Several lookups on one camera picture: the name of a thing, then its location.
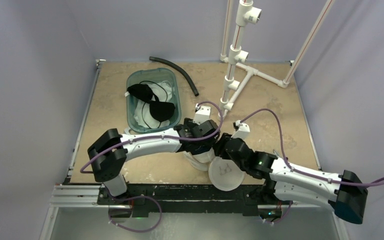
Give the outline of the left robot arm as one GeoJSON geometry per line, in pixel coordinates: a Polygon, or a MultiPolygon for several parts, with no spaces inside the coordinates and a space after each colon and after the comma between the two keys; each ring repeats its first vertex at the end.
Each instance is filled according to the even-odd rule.
{"type": "Polygon", "coordinates": [[[128,185],[121,174],[125,162],[159,153],[200,155],[210,152],[219,136],[220,127],[212,119],[197,124],[185,118],[172,128],[140,135],[119,134],[111,128],[87,149],[90,173],[106,187],[110,199],[122,205],[129,199],[128,185]]]}

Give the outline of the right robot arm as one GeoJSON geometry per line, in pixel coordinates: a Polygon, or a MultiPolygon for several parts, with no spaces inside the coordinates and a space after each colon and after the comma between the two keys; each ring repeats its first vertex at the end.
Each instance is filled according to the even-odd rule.
{"type": "Polygon", "coordinates": [[[305,202],[325,207],[348,223],[363,223],[368,190],[352,171],[331,173],[286,164],[283,158],[254,151],[244,140],[227,133],[213,149],[217,157],[233,161],[243,173],[264,180],[260,196],[268,204],[276,200],[305,202]]]}

